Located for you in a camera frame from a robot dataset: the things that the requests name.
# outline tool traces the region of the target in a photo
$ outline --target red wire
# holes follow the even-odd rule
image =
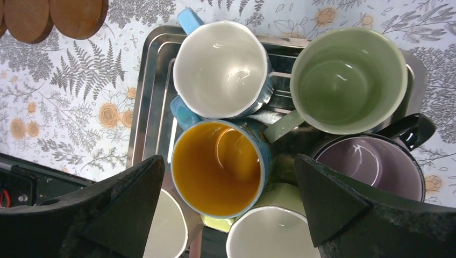
[[[9,208],[11,205],[10,194],[6,190],[3,190],[3,192],[5,193],[5,197],[6,197],[6,207]]]

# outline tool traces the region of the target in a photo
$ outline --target table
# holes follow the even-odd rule
[[[372,28],[428,70],[422,112],[435,135],[412,154],[426,202],[456,207],[456,4],[446,0],[111,0],[88,40],[55,28],[36,45],[0,39],[0,152],[100,181],[125,169],[143,42],[192,7],[255,34],[314,39],[337,27]]]

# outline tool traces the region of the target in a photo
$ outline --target white mug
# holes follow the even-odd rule
[[[180,257],[203,227],[200,214],[182,200],[166,172],[143,257]]]
[[[188,108],[201,117],[223,119],[247,116],[269,102],[270,61],[246,26],[229,20],[204,24],[191,8],[177,18],[188,36],[173,79]]]
[[[285,183],[265,189],[255,207],[231,226],[226,253],[228,258],[320,258],[299,189]]]

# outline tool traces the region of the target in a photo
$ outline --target brown wooden disc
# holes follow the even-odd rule
[[[11,35],[29,44],[43,41],[53,26],[49,0],[5,0],[3,17]]]
[[[6,32],[5,19],[3,19],[3,1],[0,0],[0,38]]]
[[[52,21],[65,36],[88,39],[101,28],[108,0],[49,0]]]

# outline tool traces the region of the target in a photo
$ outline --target floral pattern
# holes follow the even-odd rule
[[[449,0],[112,0],[89,40],[56,29],[28,45],[0,39],[0,151],[99,181],[125,169],[143,42],[192,7],[205,22],[234,20],[256,34],[314,39],[363,26],[421,59],[422,112],[435,135],[413,151],[426,202],[456,207],[456,4]]]

